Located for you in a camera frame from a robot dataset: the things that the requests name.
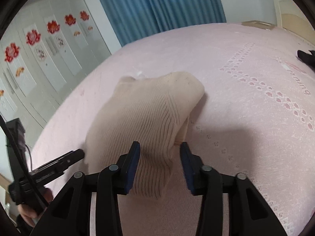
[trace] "cream headboard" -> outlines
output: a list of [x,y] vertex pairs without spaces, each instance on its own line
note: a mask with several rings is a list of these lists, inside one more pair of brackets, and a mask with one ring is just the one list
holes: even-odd
[[278,27],[285,28],[315,45],[315,31],[292,0],[274,0]]

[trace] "pink bedsheet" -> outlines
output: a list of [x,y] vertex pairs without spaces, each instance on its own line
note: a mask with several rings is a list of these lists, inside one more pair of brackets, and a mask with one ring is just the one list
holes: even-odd
[[[296,58],[298,49],[314,47],[283,29],[236,24],[192,26],[129,44],[60,106],[32,151],[33,166],[83,146],[122,76],[187,71],[206,91],[190,117],[193,152],[221,173],[246,173],[287,234],[298,235],[315,210],[315,74]],[[200,198],[189,194],[178,156],[175,163],[166,199],[119,198],[124,235],[195,235]],[[75,169],[48,185],[55,194]]]

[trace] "sock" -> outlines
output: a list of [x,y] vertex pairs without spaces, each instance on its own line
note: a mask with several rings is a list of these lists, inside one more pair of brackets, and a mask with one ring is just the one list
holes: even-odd
[[123,77],[86,136],[88,173],[116,163],[138,141],[141,155],[130,193],[161,198],[173,153],[184,141],[189,114],[203,94],[204,86],[187,72],[142,80]]

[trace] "bed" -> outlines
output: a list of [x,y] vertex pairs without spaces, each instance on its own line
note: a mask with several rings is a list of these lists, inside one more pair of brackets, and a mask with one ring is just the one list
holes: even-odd
[[[59,107],[33,148],[33,167],[83,147],[92,120],[122,76],[187,71],[206,91],[190,115],[186,140],[193,153],[220,173],[246,173],[287,234],[298,235],[315,211],[315,73],[297,59],[299,49],[314,46],[281,28],[227,23],[128,44]],[[178,154],[174,164],[165,199],[119,196],[125,236],[195,235],[201,198],[186,188]],[[57,194],[77,169],[80,164],[48,187]],[[227,221],[224,228],[227,235]]]

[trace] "curtain fold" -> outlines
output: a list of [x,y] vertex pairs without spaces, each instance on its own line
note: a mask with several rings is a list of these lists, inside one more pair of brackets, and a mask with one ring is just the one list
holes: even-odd
[[122,46],[180,27],[226,22],[221,0],[100,0]]

